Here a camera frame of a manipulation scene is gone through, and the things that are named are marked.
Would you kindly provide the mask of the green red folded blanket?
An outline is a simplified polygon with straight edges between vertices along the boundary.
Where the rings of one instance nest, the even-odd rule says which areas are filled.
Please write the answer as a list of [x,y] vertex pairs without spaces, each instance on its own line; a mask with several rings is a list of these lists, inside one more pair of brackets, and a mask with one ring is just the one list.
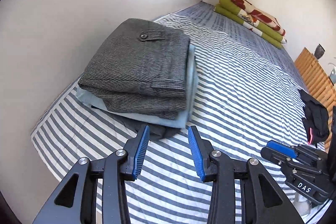
[[276,48],[287,43],[285,30],[278,20],[247,0],[219,0],[214,12],[242,25]]

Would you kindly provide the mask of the black crumpled garment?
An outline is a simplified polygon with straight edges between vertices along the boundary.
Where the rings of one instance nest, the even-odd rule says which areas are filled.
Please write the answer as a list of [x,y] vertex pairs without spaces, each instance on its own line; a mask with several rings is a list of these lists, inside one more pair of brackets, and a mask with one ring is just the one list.
[[302,118],[302,122],[306,130],[308,144],[317,145],[326,141],[329,137],[327,108],[306,91],[300,89],[299,94],[305,104],[303,106],[305,117]]

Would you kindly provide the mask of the potted spider plant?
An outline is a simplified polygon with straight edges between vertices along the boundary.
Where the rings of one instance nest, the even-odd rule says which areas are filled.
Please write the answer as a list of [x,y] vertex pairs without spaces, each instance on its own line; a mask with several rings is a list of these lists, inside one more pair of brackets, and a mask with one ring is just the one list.
[[329,79],[331,80],[333,85],[335,85],[336,84],[336,65],[335,63],[332,63],[332,62],[329,62],[328,64],[332,66],[332,70],[329,74]]

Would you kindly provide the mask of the blue white striped quilt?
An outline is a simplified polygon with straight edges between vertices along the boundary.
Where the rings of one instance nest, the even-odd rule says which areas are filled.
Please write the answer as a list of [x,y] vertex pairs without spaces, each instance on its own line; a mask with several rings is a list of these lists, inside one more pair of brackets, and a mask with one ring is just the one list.
[[[189,125],[233,159],[260,159],[270,140],[307,141],[299,90],[305,85],[292,59],[236,22],[199,3],[159,18],[183,30],[195,47],[198,87]],[[121,148],[135,131],[77,97],[72,83],[35,126],[31,141],[61,180],[86,156],[101,159]],[[142,172],[126,184],[132,223],[205,223],[211,184],[195,172],[187,129],[148,145]]]

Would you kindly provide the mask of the black folded garment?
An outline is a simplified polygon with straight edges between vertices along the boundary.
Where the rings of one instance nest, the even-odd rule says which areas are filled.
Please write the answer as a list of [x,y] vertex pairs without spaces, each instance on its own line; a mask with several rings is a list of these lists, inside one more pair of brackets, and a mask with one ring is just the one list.
[[143,125],[149,126],[150,129],[150,140],[157,141],[160,139],[170,138],[180,132],[180,128],[172,128],[161,126],[157,124],[151,124],[146,122],[141,122],[137,120],[133,120],[130,118],[122,117],[116,114],[109,113],[105,110],[101,110],[104,114],[111,117],[112,119],[116,120],[118,123],[124,125],[126,128],[133,130],[134,132],[138,132]]

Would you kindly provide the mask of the wooden slatted headboard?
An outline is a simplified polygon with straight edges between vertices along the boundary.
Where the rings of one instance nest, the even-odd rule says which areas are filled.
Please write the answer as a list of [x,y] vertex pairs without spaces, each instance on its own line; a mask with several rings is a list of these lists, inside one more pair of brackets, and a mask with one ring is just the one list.
[[333,107],[335,106],[335,87],[329,76],[323,70],[316,57],[306,48],[302,50],[294,62],[308,92],[327,108],[329,113],[329,137],[324,141],[325,150],[328,152],[331,145],[331,124]]

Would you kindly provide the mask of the grey tweed trousers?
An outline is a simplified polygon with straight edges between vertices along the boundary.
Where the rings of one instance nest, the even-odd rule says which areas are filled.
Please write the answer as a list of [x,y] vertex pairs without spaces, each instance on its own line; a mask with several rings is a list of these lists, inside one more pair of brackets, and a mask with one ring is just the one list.
[[78,85],[116,113],[175,118],[185,106],[190,38],[182,30],[129,18],[94,54]]

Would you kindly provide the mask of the dark ceramic vase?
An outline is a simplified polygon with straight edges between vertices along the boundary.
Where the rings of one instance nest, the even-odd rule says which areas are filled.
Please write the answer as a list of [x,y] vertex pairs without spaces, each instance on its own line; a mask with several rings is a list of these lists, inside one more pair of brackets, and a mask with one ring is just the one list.
[[315,49],[314,57],[319,60],[324,55],[324,53],[325,53],[324,47],[321,46],[321,44],[319,44]]

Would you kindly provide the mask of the light blue folded garment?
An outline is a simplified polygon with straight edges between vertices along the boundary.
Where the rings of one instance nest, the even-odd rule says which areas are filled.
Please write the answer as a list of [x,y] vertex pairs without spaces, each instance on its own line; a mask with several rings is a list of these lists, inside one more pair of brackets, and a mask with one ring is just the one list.
[[189,45],[189,50],[186,59],[186,90],[183,97],[175,97],[177,102],[184,102],[185,106],[177,111],[175,118],[161,118],[157,114],[140,114],[140,113],[116,113],[109,111],[101,98],[98,98],[93,93],[77,88],[76,98],[90,109],[98,109],[113,114],[118,118],[128,118],[137,122],[145,122],[156,124],[159,126],[184,128],[189,121],[190,115],[193,112],[194,96],[198,87],[198,73],[195,57],[195,46]]

